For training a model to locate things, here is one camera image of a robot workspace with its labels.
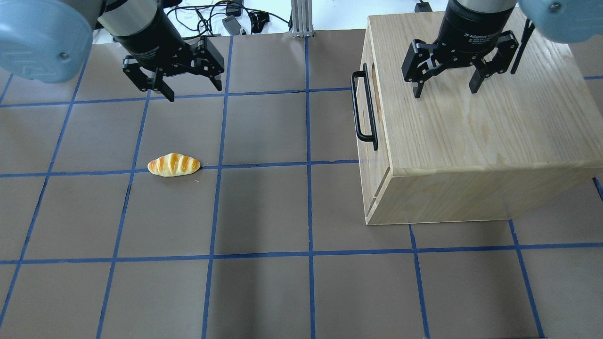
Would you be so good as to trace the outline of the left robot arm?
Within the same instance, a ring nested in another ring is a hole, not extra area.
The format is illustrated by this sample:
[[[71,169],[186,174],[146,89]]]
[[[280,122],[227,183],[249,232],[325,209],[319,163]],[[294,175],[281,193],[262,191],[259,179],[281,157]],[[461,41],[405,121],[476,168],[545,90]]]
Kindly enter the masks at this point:
[[[222,90],[222,54],[205,36],[187,43],[157,0],[3,0],[1,67],[43,83],[71,80],[91,51],[97,24],[127,51],[122,71],[138,90],[174,101],[164,78],[183,73]]]

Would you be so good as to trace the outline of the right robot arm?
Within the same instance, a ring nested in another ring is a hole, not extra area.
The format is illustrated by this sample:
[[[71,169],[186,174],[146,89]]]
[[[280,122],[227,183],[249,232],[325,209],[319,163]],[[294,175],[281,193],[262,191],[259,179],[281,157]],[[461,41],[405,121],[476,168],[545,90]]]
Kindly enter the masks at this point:
[[[600,0],[450,0],[431,44],[413,40],[401,73],[419,98],[424,84],[447,69],[475,68],[476,94],[496,73],[514,74],[535,30],[556,43],[578,43],[602,34]]]

